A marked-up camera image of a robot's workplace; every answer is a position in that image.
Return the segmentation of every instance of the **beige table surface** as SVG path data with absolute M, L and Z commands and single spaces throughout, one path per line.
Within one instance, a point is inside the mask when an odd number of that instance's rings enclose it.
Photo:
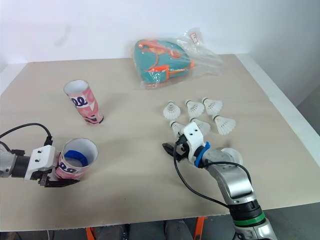
M 223 55 L 226 72 L 157 90 L 140 89 L 131 59 L 29 63 L 0 98 L 0 132 L 39 122 L 49 128 L 58 150 L 72 138 L 94 141 L 99 157 L 82 181 L 44 188 L 36 181 L 0 178 L 0 231 L 69 229 L 108 224 L 225 214 L 227 209 L 191 193 L 175 172 L 162 143 L 174 137 L 162 109 L 168 100 L 182 109 L 186 99 L 223 100 L 222 116 L 237 121 L 227 136 L 205 137 L 214 147 L 233 147 L 250 171 L 263 209 L 320 201 L 320 169 L 277 109 L 234 55 Z M 63 92 L 83 79 L 104 114 L 88 126 Z M 210 121 L 203 114 L 200 119 Z M 29 155 L 42 146 L 39 127 L 15 131 L 2 140 Z M 179 164 L 189 184 L 222 201 L 216 181 L 186 161 Z

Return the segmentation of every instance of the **pink paper cup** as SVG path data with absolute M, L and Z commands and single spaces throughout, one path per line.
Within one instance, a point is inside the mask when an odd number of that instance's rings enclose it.
M 64 86 L 63 90 L 88 124 L 98 125 L 104 120 L 95 96 L 86 81 L 70 81 Z
M 87 161 L 87 165 L 83 166 L 83 162 L 65 157 L 70 151 L 76 151 L 83 155 Z M 75 138 L 68 141 L 58 156 L 58 164 L 55 175 L 60 179 L 80 179 L 89 169 L 89 167 L 97 160 L 98 148 L 87 138 Z

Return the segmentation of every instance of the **badminton shuttlecock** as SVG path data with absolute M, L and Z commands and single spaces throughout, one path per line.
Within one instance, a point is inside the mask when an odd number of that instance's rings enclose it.
M 229 134 L 236 127 L 236 121 L 231 118 L 213 115 L 212 120 L 215 122 L 220 135 Z
M 196 123 L 196 125 L 200 129 L 203 136 L 210 133 L 211 126 L 209 123 L 207 123 L 205 121 L 200 121 L 199 119 L 196 119 L 195 117 L 190 119 L 190 123 Z
M 202 99 L 202 103 L 205 106 L 206 113 L 208 115 L 216 115 L 222 109 L 222 101 L 211 100 L 207 97 Z
M 185 101 L 185 105 L 188 108 L 190 118 L 199 117 L 205 110 L 205 106 L 201 102 L 187 100 Z
M 174 101 L 169 101 L 163 109 L 163 116 L 168 120 L 174 120 L 180 116 L 181 110 Z
M 171 121 L 169 126 L 173 130 L 174 137 L 177 139 L 181 136 L 181 131 L 184 129 L 185 125 L 182 125 L 176 121 Z

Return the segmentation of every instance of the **blue tape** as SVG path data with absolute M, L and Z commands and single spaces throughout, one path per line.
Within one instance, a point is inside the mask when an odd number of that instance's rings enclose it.
M 78 151 L 75 151 L 75 150 L 67 151 L 64 154 L 64 157 L 78 160 L 82 164 L 82 167 L 85 167 L 85 166 L 89 165 L 87 158 L 81 152 L 78 152 Z
M 196 157 L 196 160 L 194 162 L 194 165 L 198 168 L 199 167 L 199 163 L 202 160 L 203 155 L 205 154 L 205 152 L 211 147 L 210 143 L 207 141 L 205 143 L 204 149 L 201 150 L 200 154 Z

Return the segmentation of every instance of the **cup rim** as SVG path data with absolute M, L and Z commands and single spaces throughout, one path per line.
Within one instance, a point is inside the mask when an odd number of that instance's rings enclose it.
M 66 91 L 66 87 L 67 87 L 69 84 L 73 84 L 73 83 L 76 82 L 76 81 L 82 81 L 82 82 L 86 83 L 86 88 L 85 88 L 84 90 L 81 90 L 81 91 L 78 91 L 78 92 L 68 93 L 68 92 Z M 64 93 L 67 94 L 67 95 L 76 95 L 76 94 L 80 94 L 80 93 L 84 92 L 84 91 L 87 90 L 88 88 L 89 88 L 89 83 L 88 83 L 86 80 L 75 79 L 75 80 L 69 81 L 67 84 L 65 84 L 64 87 L 63 87 L 63 91 L 64 91 Z
M 92 142 L 92 143 L 94 144 L 95 148 L 96 148 L 96 158 L 95 158 L 90 164 L 88 164 L 87 166 L 74 166 L 74 165 L 72 165 L 70 162 L 68 162 L 68 164 L 70 164 L 70 165 L 71 165 L 73 168 L 75 168 L 75 169 L 88 168 L 88 167 L 90 167 L 90 166 L 97 160 L 98 155 L 99 155 L 99 149 L 98 149 L 97 145 L 96 145 L 93 141 L 91 141 L 89 138 L 86 138 L 86 137 L 76 137 L 76 138 L 73 138 L 73 139 L 67 141 L 67 142 L 63 145 L 63 148 L 62 148 L 62 150 L 61 150 L 61 152 L 60 152 L 61 158 L 62 158 L 63 160 L 65 160 L 65 161 L 67 161 L 67 160 L 65 159 L 65 156 L 64 156 L 65 147 L 66 147 L 66 145 L 68 145 L 68 143 L 70 143 L 71 141 L 77 140 L 77 139 L 85 139 L 85 140 L 89 140 L 90 142 Z

